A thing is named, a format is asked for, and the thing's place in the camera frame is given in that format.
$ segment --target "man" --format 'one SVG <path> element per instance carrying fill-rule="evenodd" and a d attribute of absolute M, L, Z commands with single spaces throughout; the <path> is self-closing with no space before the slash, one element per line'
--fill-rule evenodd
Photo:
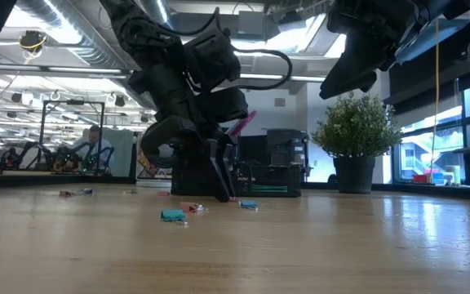
<path fill-rule="evenodd" d="M 79 138 L 78 140 L 76 140 L 75 142 L 73 142 L 70 148 L 74 149 L 84 143 L 89 142 L 94 145 L 94 148 L 92 149 L 91 154 L 92 155 L 97 154 L 98 149 L 99 149 L 99 132 L 100 132 L 99 126 L 96 126 L 96 125 L 91 126 L 90 132 L 88 134 L 88 139 L 83 136 Z M 106 139 L 101 140 L 101 150 L 107 147 L 112 147 L 110 142 Z M 99 162 L 100 169 L 104 168 L 104 164 L 106 163 L 106 160 L 108 159 L 109 152 L 110 152 L 109 150 L 106 150 L 100 155 L 100 162 Z M 79 156 L 81 156 L 84 159 L 86 154 L 88 153 L 88 147 L 86 146 L 86 147 L 81 148 L 77 153 Z M 113 154 L 110 157 L 109 165 L 112 164 L 112 161 L 113 161 Z"/>

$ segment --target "black cable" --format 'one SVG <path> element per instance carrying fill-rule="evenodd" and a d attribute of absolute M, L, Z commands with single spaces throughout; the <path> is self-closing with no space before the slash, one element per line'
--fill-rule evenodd
<path fill-rule="evenodd" d="M 247 90 L 258 90 L 258 91 L 263 91 L 263 90 L 271 90 L 278 88 L 282 86 L 285 82 L 289 81 L 291 79 L 291 74 L 293 73 L 293 64 L 291 63 L 290 57 L 288 57 L 286 54 L 277 51 L 277 50 L 268 50 L 268 49 L 251 49 L 251 50 L 242 50 L 242 49 L 237 49 L 232 45 L 232 48 L 234 51 L 241 52 L 241 53 L 264 53 L 264 54 L 269 54 L 273 56 L 278 56 L 282 58 L 283 60 L 286 61 L 287 63 L 287 73 L 284 78 L 282 78 L 279 82 L 276 82 L 274 84 L 271 84 L 269 86 L 250 86 L 250 85 L 241 85 L 238 86 L 240 89 L 247 89 Z"/>
<path fill-rule="evenodd" d="M 215 8 L 215 11 L 213 11 L 213 14 L 210 16 L 210 19 L 199 29 L 196 29 L 192 32 L 179 32 L 179 31 L 176 31 L 174 29 L 170 29 L 162 24 L 159 25 L 160 28 L 170 32 L 170 33 L 174 33 L 174 34 L 178 34 L 178 35 L 181 35 L 181 36 L 193 36 L 193 35 L 196 35 L 198 33 L 201 33 L 202 31 L 204 31 L 205 29 L 207 29 L 211 23 L 213 22 L 213 20 L 217 18 L 219 19 L 219 8 L 216 7 Z"/>
<path fill-rule="evenodd" d="M 248 4 L 248 2 L 237 2 L 237 4 L 235 5 L 235 7 L 233 8 L 232 10 L 232 14 L 235 14 L 235 9 L 237 9 L 237 7 L 241 4 L 244 4 L 246 5 L 247 7 L 249 7 L 251 9 L 251 11 L 255 11 L 255 9 L 253 9 L 253 7 L 251 7 L 250 4 Z"/>

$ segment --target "ceiling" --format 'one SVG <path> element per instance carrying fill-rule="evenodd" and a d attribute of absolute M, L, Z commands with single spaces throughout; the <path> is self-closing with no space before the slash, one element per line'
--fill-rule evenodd
<path fill-rule="evenodd" d="M 109 52 L 121 61 L 124 68 L 138 69 L 137 64 L 126 54 L 119 46 L 118 41 L 109 28 L 110 22 L 107 14 L 99 3 L 99 0 L 69 0 L 81 17 L 79 20 L 86 21 L 91 26 L 91 39 L 103 40 Z M 297 10 L 303 18 L 306 27 L 294 31 L 281 33 L 267 42 L 250 42 L 244 39 L 232 40 L 235 47 L 241 49 L 252 48 L 272 48 L 284 51 L 291 58 L 293 63 L 293 75 L 300 77 L 325 77 L 336 62 L 336 58 L 344 49 L 345 38 L 339 38 L 339 35 L 330 33 L 326 28 L 326 18 L 323 13 L 325 5 L 329 1 L 277 1 L 277 0 L 254 0 L 247 3 L 237 3 L 223 0 L 216 1 L 169 1 L 167 5 L 171 14 L 194 13 L 210 14 L 215 7 L 220 8 L 221 14 L 238 14 L 239 11 L 262 11 L 268 15 L 279 16 L 284 11 Z M 190 27 L 200 27 L 202 24 L 190 24 Z M 41 50 L 40 54 L 33 56 L 20 48 L 19 38 L 27 30 L 38 30 L 48 33 L 47 45 Z M 51 30 L 45 28 L 45 24 L 29 17 L 26 12 L 15 9 L 9 17 L 6 26 L 0 33 L 0 64 L 22 65 L 25 62 L 28 65 L 45 66 L 63 66 L 87 68 L 90 65 L 74 52 L 80 50 L 78 45 L 60 44 L 60 39 L 53 34 Z M 189 38 L 183 38 L 183 42 L 189 41 Z M 238 55 L 241 62 L 242 72 L 244 74 L 284 74 L 287 70 L 286 63 L 274 56 L 264 55 Z M 245 78 L 238 81 L 244 84 L 266 85 L 273 81 L 265 78 L 253 79 Z M 295 94 L 304 82 L 289 82 L 282 86 L 287 88 L 292 94 Z M 19 71 L 0 73 L 0 137 L 5 134 L 22 135 L 23 127 L 31 130 L 28 136 L 38 136 L 38 123 L 41 121 L 42 100 L 49 100 L 51 97 L 59 100 L 68 98 L 79 99 L 93 102 L 103 102 L 105 105 L 104 125 L 109 127 L 129 127 L 130 129 L 138 127 L 144 130 L 150 122 L 153 121 L 152 109 L 141 107 L 136 101 L 139 97 L 125 89 L 124 81 L 112 78 L 80 78 L 70 75 L 63 77 L 45 77 L 42 74 L 38 76 L 23 75 Z M 11 97 L 16 93 L 24 93 L 27 104 L 12 102 Z M 116 107 L 113 100 L 117 96 L 125 97 L 124 107 Z M 69 115 L 71 119 L 66 118 L 58 111 L 59 107 Z M 95 109 L 90 105 L 73 106 L 58 105 L 57 109 L 50 109 L 51 113 L 47 116 L 46 130 L 59 133 L 64 128 L 64 124 L 77 121 L 81 130 L 93 122 L 99 121 L 94 114 Z M 141 122 L 141 114 L 144 113 L 150 122 Z"/>

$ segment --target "table surface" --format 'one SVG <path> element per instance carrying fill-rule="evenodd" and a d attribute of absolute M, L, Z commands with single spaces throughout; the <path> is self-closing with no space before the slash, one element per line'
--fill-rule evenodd
<path fill-rule="evenodd" d="M 256 212 L 132 189 L 0 189 L 0 293 L 470 293 L 470 201 L 304 191 Z M 161 222 L 180 201 L 209 209 Z"/>

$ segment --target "metal frame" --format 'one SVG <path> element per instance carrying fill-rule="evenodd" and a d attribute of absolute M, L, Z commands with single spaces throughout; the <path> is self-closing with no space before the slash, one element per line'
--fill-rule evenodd
<path fill-rule="evenodd" d="M 90 105 L 101 105 L 101 115 L 100 115 L 100 125 L 99 125 L 99 143 L 97 145 L 97 154 L 100 156 L 101 152 L 101 141 L 103 140 L 103 122 L 104 122 L 104 107 L 105 104 L 104 102 L 92 102 L 92 101 L 81 101 L 81 100 L 76 100 L 77 105 L 84 105 L 84 104 L 90 104 Z M 39 132 L 39 144 L 42 145 L 43 139 L 44 139 L 44 132 L 45 132 L 45 121 L 47 120 L 47 105 L 50 103 L 56 103 L 56 104 L 61 104 L 65 103 L 67 105 L 74 105 L 74 101 L 72 100 L 63 100 L 63 101 L 53 101 L 53 100 L 44 100 L 42 102 L 42 116 L 41 116 L 41 131 Z M 38 151 L 38 158 L 41 157 L 41 150 Z M 97 160 L 97 163 L 95 165 L 95 175 L 99 175 L 99 167 L 100 167 L 100 160 Z"/>

